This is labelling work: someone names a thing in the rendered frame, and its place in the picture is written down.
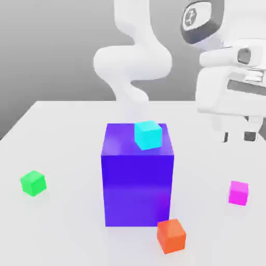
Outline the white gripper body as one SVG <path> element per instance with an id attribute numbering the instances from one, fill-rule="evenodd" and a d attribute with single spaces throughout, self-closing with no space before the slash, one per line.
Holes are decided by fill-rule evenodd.
<path id="1" fill-rule="evenodd" d="M 235 66 L 203 68 L 195 100 L 203 113 L 266 117 L 266 72 Z"/>

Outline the large purple box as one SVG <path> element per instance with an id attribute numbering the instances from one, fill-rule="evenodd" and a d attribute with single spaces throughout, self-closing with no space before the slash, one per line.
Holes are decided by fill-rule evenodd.
<path id="1" fill-rule="evenodd" d="M 101 152 L 107 227 L 155 227 L 168 220 L 174 151 L 166 124 L 162 146 L 141 150 L 133 124 L 108 123 Z"/>

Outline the small magenta cube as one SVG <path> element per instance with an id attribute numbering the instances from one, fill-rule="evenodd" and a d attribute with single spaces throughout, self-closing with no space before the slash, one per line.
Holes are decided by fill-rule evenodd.
<path id="1" fill-rule="evenodd" d="M 229 190 L 229 203 L 240 206 L 246 206 L 248 193 L 248 183 L 231 181 Z"/>

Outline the small orange cube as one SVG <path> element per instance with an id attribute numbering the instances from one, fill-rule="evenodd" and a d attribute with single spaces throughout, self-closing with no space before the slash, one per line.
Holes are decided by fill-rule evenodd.
<path id="1" fill-rule="evenodd" d="M 178 219 L 165 220 L 157 224 L 157 240 L 164 254 L 184 250 L 186 236 Z"/>

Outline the small cyan cube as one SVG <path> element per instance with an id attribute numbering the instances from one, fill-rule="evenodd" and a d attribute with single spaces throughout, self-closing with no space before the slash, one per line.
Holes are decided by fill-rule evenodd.
<path id="1" fill-rule="evenodd" d="M 162 128 L 155 121 L 134 123 L 134 141 L 141 150 L 162 146 Z"/>

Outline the small green cube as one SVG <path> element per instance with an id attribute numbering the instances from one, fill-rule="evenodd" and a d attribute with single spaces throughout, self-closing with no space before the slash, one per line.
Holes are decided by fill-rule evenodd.
<path id="1" fill-rule="evenodd" d="M 23 192 L 32 197 L 40 194 L 47 188 L 45 176 L 35 170 L 21 177 L 20 182 Z"/>

